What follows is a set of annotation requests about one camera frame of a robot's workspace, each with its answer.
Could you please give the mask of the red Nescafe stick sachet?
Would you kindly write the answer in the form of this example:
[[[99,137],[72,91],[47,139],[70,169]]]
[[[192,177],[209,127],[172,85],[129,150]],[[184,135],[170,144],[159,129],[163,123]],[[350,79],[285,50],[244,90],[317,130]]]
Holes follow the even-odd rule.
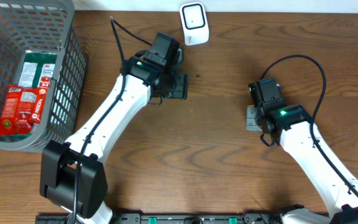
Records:
[[[50,87],[50,80],[51,80],[51,78],[49,78],[49,77],[41,77],[40,83],[39,83],[39,88],[47,90]]]

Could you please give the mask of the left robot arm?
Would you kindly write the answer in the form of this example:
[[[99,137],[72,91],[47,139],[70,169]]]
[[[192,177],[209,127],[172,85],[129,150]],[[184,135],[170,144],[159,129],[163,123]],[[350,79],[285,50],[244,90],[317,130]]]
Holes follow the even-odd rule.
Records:
[[[50,141],[42,152],[40,194],[68,211],[38,215],[36,223],[109,223],[113,212],[105,204],[108,182],[104,165],[131,119],[156,97],[186,99],[188,75],[179,72],[183,57],[173,60],[139,54],[90,119],[64,143]]]

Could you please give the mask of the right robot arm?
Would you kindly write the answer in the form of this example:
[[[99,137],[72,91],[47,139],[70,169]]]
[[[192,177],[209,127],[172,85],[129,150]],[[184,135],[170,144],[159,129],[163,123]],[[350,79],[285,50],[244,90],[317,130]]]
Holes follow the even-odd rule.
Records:
[[[318,215],[296,205],[271,215],[270,223],[358,223],[358,179],[331,150],[302,106],[270,111],[250,106],[246,129],[270,135],[270,146],[278,145],[291,155],[328,211],[326,216]]]

